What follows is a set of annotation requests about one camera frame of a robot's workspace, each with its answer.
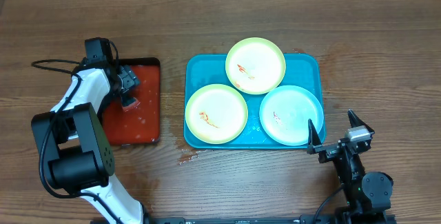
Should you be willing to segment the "green plate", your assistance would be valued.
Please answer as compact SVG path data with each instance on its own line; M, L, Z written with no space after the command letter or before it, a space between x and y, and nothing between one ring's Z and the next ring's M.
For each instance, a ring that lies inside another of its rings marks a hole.
M266 94L276 88L285 76L286 67L280 48L260 37L239 41L225 60L227 78L247 94Z
M248 108L241 93L228 85L201 87L185 106L185 122L199 140L211 145L228 143L245 129Z

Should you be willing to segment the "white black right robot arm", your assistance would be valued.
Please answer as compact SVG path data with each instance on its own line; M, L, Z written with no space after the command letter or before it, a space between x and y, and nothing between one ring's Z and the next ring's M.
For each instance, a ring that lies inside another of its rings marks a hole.
M308 154L317 154L320 163L332 162L340 186L319 206L313 216L301 216L301 223L396 224L396 217L387 214L391 208L393 179L384 172L365 172L360 154L371 149L375 131L353 110L348 110L351 127L345 136L330 145L323 145L312 120L308 120ZM334 214L322 210L339 192L347 205L336 208Z

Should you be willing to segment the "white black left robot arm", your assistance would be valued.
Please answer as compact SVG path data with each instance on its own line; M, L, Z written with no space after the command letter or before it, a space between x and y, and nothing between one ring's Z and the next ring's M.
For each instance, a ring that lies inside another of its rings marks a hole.
M133 198L115 174L111 145L101 114L111 100L139 85L133 67L157 59L84 58L66 73L71 85L48 112L37 114L31 128L39 153L39 177L56 198L83 198L106 223L149 223L144 205Z

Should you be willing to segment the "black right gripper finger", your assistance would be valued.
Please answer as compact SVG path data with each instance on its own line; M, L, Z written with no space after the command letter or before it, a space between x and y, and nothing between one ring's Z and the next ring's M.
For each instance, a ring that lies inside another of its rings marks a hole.
M308 120L308 144L307 144L307 153L315 154L317 153L317 149L322 147L322 142L316 128L311 119Z
M352 109L349 109L347 111L347 115L348 115L348 119L350 122L350 125L352 128L356 128L356 127L360 127L360 126L365 126L368 130L370 130L371 128L364 122L362 121Z

